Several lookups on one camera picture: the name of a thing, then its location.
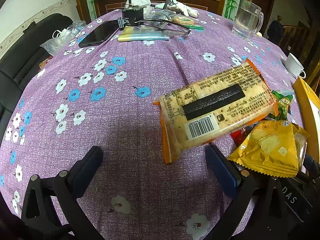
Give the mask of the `yellow cheese crackers bag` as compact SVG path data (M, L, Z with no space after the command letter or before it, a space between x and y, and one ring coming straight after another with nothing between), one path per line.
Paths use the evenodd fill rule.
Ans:
M260 121L227 159L269 176L295 177L303 165L308 137L289 121Z

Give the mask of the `orange cracker pack with barcode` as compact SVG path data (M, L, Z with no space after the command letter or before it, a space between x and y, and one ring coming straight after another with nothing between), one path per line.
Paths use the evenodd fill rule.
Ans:
M249 60L159 96L163 160L179 159L193 147L277 115L275 97Z

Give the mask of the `green snack packet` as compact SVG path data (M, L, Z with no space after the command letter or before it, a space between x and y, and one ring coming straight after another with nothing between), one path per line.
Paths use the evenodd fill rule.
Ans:
M275 90L272 91L272 94L277 101L278 114L277 115L268 114L266 119L276 120L276 121L279 121L279 120L287 121L288 109L291 106L293 95L292 94L283 95L278 93Z

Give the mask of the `yellow cardboard tray box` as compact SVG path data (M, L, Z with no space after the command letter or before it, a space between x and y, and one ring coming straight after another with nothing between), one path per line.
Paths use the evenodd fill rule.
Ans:
M304 129L310 135L307 139L307 154L319 162L319 96L299 77L293 84L303 118Z

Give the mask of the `white ceramic cup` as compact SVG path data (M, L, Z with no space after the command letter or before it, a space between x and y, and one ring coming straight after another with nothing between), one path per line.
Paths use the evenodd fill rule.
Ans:
M301 77L302 79L306 78L306 72L304 71L303 65L299 62L299 60L293 55L289 53L286 61L285 67L287 71L294 77Z

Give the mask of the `purple floral tablecloth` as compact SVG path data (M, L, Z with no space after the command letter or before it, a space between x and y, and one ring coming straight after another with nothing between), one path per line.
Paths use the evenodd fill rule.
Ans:
M244 40L232 22L200 11L188 37L62 48L25 88L1 144L1 194L22 214L29 178L70 169L92 146L103 163L79 205L105 239L203 239L229 204L204 146L165 164L160 95L245 59L271 90L291 89L281 49Z

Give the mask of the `black leather chair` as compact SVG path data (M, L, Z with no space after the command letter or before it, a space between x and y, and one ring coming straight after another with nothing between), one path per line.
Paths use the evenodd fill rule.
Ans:
M32 22L1 58L1 138L24 89L39 72L39 64L49 57L40 45L51 39L54 31L63 30L72 23L71 18L60 13Z

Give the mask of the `glass beer mug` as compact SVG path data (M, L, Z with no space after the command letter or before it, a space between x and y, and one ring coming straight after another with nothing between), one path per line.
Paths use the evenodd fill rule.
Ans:
M238 36L251 38L263 25L264 14L261 7L248 1L240 0L232 32Z

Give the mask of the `green biscuit packet on table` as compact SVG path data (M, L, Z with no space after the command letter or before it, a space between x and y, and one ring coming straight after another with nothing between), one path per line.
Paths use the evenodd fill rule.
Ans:
M193 20L187 16L184 15L176 15L172 19L173 22L179 23L185 27L188 27L190 29L195 29L195 30L204 30L204 27L201 25L198 25L196 20Z

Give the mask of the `clear plastic bag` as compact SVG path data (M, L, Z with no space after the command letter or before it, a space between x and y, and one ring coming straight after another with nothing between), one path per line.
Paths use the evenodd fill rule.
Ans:
M54 56L67 43L71 42L76 37L79 37L85 26L85 21L75 21L62 31L54 31L52 38L41 44L40 47L45 49L50 55Z

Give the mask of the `yellow blue booklet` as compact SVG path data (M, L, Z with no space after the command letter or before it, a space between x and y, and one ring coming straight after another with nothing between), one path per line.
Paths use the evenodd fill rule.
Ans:
M131 41L169 41L169 35L160 30L151 30L139 27L125 27L122 33L118 36L119 42Z

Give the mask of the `white glove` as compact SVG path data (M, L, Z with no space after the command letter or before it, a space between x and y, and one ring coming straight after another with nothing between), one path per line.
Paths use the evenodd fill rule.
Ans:
M193 18L198 18L199 12L181 2L174 2L173 5L165 6L165 3L160 3L155 5L156 9L168 9L174 12L182 13L184 16L191 16Z

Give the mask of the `black smartphone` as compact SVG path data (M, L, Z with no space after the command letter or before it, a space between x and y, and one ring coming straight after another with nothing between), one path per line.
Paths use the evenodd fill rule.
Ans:
M105 21L89 33L80 43L80 48L98 46L108 41L119 29L118 21Z

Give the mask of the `white round helmet object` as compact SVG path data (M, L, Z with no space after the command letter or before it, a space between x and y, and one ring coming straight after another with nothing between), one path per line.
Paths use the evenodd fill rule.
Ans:
M127 9L129 7L143 8L144 16L148 16L152 12L150 0L127 0L124 8Z

